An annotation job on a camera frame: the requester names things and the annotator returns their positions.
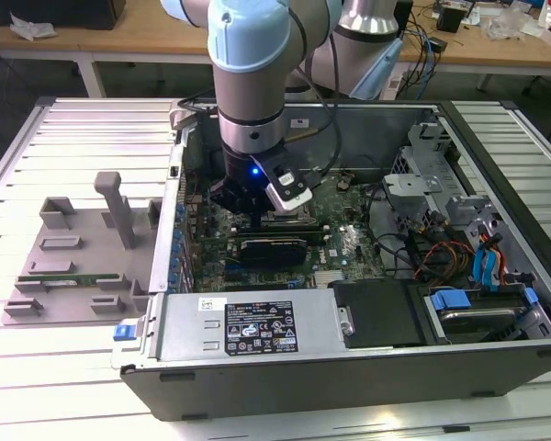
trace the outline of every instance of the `table leg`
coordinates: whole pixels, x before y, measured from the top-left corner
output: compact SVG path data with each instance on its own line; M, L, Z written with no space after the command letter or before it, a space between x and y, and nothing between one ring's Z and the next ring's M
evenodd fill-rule
M476 89L479 92L484 92L486 90L486 87L488 86L489 80L491 80L492 74L491 73L485 73L481 75L481 78L479 78L478 84L476 85Z
M379 94L379 99L384 101L394 101L400 89L402 77L409 70L407 62L399 62L394 66L392 74L389 76L388 82Z
M102 85L100 72L96 62L90 60L78 60L77 65L80 68L82 78L84 78L85 90L90 98L106 98L107 93Z

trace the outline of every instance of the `blue tab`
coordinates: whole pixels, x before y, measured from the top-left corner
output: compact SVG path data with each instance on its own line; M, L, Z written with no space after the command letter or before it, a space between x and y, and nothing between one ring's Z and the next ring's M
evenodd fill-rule
M484 256L486 255L486 252L482 248L478 248L478 251L476 252L476 258L474 259L474 281L481 282L481 264L484 260Z
M494 282L492 281L492 273L494 272L494 267L496 266L497 262L496 253L493 251L488 251L488 259L486 259L486 266L484 266L484 274L481 278L481 284L489 288L490 291L495 292L498 290L498 287L494 285Z
M431 296L431 302L437 311L464 310L471 307L467 294L462 289L443 289Z
M539 298L532 288L525 288L524 295L531 305L536 305L539 302Z
M117 324L114 327L113 340L115 342L128 342L137 340L137 325L135 324Z

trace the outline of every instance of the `connector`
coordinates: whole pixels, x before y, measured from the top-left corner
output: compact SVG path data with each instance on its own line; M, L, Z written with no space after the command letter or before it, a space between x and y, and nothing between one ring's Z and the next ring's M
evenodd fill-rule
M430 37L429 42L431 43L431 50L434 53L442 53L447 49L447 42L437 39L436 37Z

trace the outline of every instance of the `wooden table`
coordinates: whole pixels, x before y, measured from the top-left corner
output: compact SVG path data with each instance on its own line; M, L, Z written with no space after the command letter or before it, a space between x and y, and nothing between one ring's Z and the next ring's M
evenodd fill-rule
M551 47L532 36L523 41L489 41L478 27L456 34L436 30L435 21L419 14L429 0L417 0L414 14L429 34L448 42L437 70L454 73L551 75ZM0 28L0 53L12 59L71 60L78 63L90 97L105 96L96 62L210 63L207 33L165 14L159 0L127 0L113 30L57 28L58 36L26 41ZM406 38L395 70L401 75L419 55Z

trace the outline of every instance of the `black device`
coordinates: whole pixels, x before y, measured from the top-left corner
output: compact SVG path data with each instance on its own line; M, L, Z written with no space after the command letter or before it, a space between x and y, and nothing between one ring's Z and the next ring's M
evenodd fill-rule
M10 24L10 12L33 23L55 27L113 29L126 0L0 0L0 26Z
M398 21L398 35L402 36L408 25L408 18L412 10L413 0L398 0L394 8L394 18Z
M437 39L436 37L430 37L429 42L431 43L431 50L434 53L442 53L447 49L447 42Z
M443 5L437 18L437 30L455 34L466 14L467 10L464 8Z

